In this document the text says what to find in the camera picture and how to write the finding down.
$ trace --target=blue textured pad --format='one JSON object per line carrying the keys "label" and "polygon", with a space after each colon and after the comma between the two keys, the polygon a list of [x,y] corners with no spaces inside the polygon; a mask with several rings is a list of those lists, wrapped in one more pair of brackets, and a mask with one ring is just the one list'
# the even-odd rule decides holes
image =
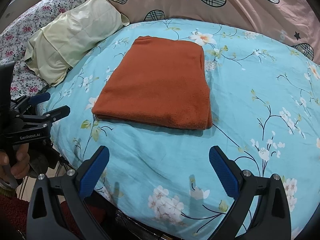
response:
{"label": "blue textured pad", "polygon": [[28,103],[29,105],[35,106],[42,102],[48,101],[49,99],[50,99],[50,93],[47,92],[47,93],[43,93],[43,94],[31,97]]}
{"label": "blue textured pad", "polygon": [[86,173],[82,176],[79,184],[79,196],[82,200],[92,194],[98,179],[109,162],[109,158],[109,149],[104,146]]}
{"label": "blue textured pad", "polygon": [[240,194],[238,180],[220,153],[214,147],[211,147],[209,151],[209,161],[227,195],[236,200]]}

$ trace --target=logo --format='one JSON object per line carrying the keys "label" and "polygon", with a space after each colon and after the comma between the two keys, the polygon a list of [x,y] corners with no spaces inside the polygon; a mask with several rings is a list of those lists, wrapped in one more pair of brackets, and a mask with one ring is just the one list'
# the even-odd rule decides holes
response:
{"label": "logo", "polygon": [[35,133],[31,135],[26,135],[26,136],[20,136],[20,140],[25,140],[25,139],[30,139],[30,138],[35,138],[41,136],[40,133]]}

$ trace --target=white floral fabric with pink flowers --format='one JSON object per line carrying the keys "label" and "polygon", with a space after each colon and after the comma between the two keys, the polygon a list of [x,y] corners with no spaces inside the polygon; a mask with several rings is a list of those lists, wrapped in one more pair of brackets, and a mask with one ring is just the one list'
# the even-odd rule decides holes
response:
{"label": "white floral fabric with pink flowers", "polygon": [[0,64],[15,61],[11,85],[12,99],[23,95],[36,95],[47,86],[47,83],[29,70],[23,61],[28,39],[60,13],[71,10],[85,1],[87,0],[42,0],[20,15],[0,34]]}

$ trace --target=pink blanket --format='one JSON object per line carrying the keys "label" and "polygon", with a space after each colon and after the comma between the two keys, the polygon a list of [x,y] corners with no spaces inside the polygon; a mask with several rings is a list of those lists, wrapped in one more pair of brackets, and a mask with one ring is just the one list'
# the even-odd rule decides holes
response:
{"label": "pink blanket", "polygon": [[109,0],[131,23],[191,18],[261,33],[320,63],[320,22],[306,0]]}

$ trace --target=blue gripper pad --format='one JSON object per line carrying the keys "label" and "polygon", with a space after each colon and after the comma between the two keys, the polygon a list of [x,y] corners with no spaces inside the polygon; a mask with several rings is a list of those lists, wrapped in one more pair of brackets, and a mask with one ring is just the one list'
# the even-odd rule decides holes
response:
{"label": "blue gripper pad", "polygon": [[240,194],[240,187],[239,180],[231,170],[232,167],[228,166],[231,161],[225,156],[218,146],[211,147],[209,151],[209,161],[227,195],[236,200]]}
{"label": "blue gripper pad", "polygon": [[29,105],[35,106],[50,99],[50,93],[46,92],[29,98]]}
{"label": "blue gripper pad", "polygon": [[92,194],[98,179],[109,162],[109,158],[109,149],[100,146],[91,159],[84,161],[78,168],[76,184],[82,200]]}

